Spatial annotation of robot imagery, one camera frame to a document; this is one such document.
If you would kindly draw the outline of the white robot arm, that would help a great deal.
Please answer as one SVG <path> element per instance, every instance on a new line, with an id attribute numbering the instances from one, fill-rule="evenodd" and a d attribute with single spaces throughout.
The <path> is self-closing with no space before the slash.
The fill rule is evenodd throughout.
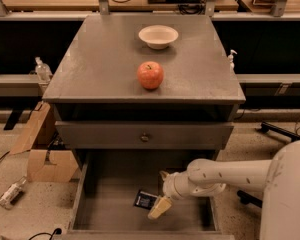
<path id="1" fill-rule="evenodd" d="M 300 240 L 300 140 L 270 160 L 196 159 L 183 172 L 161 173 L 163 195 L 148 217 L 157 219 L 175 200 L 212 197 L 226 186 L 263 193 L 260 240 Z"/>

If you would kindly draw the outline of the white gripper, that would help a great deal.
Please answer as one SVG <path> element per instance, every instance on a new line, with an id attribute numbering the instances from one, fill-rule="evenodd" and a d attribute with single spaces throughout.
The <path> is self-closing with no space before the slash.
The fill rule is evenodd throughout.
<path id="1" fill-rule="evenodd" d="M 166 171 L 160 171 L 159 174 L 163 180 L 163 193 L 165 196 L 159 196 L 156 199 L 148 213 L 150 220 L 158 219 L 172 207 L 172 201 L 170 199 L 181 200 L 189 197 L 194 187 L 186 171 L 171 174 Z"/>

